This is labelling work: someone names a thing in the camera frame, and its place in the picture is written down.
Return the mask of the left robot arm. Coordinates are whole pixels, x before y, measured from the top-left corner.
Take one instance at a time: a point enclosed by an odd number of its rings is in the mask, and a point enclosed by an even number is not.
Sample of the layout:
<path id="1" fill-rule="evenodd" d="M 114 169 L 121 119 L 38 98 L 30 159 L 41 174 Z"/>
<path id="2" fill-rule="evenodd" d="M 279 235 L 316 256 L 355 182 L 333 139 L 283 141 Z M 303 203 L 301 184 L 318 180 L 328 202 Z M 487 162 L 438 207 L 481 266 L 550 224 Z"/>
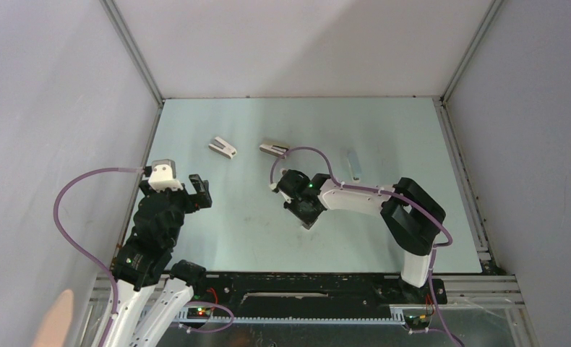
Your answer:
<path id="1" fill-rule="evenodd" d="M 151 174 L 139 183 L 142 199 L 132 217 L 130 237 L 110 270 L 111 308 L 94 346 L 156 346 L 176 313 L 207 292 L 206 269 L 186 260 L 175 263 L 147 316 L 141 315 L 172 259 L 188 214 L 212 206 L 208 181 L 189 176 L 189 193 L 172 174 Z"/>

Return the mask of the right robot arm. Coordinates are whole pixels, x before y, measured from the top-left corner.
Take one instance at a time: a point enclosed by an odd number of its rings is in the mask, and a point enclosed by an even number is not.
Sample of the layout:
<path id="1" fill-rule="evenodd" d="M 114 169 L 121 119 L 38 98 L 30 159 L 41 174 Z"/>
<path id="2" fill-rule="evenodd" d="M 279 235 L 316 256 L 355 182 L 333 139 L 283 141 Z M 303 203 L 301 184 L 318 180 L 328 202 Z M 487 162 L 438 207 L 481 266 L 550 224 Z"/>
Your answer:
<path id="1" fill-rule="evenodd" d="M 394 186 L 362 187 L 336 183 L 326 173 L 309 178 L 288 169 L 270 184 L 284 198 L 283 207 L 304 228 L 311 228 L 328 210 L 346 210 L 381 218 L 403 250 L 400 295 L 409 302 L 420 301 L 429 291 L 427 279 L 435 239 L 442 231 L 445 210 L 413 179 L 403 177 Z"/>

